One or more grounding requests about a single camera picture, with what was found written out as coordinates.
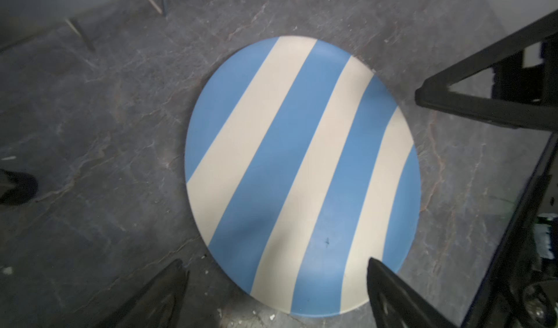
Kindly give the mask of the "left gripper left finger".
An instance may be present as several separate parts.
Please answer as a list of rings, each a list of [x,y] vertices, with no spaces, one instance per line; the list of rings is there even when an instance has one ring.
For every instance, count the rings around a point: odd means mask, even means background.
[[[98,327],[176,327],[187,291],[189,272],[176,259],[136,295],[104,318]]]

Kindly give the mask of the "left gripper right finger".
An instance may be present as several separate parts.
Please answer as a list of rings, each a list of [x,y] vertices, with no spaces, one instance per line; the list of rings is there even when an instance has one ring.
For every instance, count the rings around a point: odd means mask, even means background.
[[[377,327],[454,327],[381,261],[369,259],[369,302]]]

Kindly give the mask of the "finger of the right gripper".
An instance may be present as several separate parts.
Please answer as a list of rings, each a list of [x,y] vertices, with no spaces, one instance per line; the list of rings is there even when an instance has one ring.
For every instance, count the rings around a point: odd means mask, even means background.
[[[487,69],[487,98],[450,86]],[[420,107],[509,128],[557,130],[557,13],[552,12],[426,79],[415,92]]]

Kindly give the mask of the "blue striped plate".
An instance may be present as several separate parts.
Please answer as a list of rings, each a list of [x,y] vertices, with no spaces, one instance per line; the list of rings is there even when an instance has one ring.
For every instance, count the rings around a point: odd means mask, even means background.
[[[359,59],[311,37],[261,40],[214,72],[187,130],[185,179],[220,268],[298,316],[367,303],[369,259],[401,268],[421,204],[394,97]]]

